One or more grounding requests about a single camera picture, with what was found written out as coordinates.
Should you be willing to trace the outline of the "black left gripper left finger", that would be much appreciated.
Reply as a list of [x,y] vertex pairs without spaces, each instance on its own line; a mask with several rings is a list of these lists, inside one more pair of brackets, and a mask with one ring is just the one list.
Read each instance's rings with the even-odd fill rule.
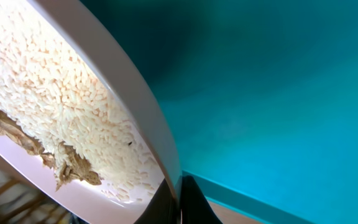
[[169,185],[163,180],[135,224],[178,224],[179,209]]

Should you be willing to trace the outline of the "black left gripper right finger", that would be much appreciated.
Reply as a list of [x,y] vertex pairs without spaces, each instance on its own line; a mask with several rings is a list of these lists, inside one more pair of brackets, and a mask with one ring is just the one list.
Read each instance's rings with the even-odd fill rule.
[[182,224],[222,224],[190,175],[182,178],[180,208]]

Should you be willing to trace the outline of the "rice and meat leftovers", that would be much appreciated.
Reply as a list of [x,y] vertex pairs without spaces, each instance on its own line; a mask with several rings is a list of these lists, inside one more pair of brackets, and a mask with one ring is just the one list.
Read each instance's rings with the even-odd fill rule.
[[163,180],[115,97],[27,1],[0,1],[0,136],[41,157],[58,187],[147,203]]

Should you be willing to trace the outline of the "pink plate with food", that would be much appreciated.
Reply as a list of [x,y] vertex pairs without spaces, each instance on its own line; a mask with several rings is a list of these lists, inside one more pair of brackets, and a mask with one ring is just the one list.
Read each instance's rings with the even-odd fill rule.
[[[79,53],[129,114],[164,174],[177,203],[180,222],[182,171],[178,152],[158,102],[138,69],[80,1],[32,1],[31,5]],[[107,198],[100,187],[84,182],[57,190],[52,171],[7,137],[0,137],[0,156],[50,198],[89,223],[134,223],[147,208]]]

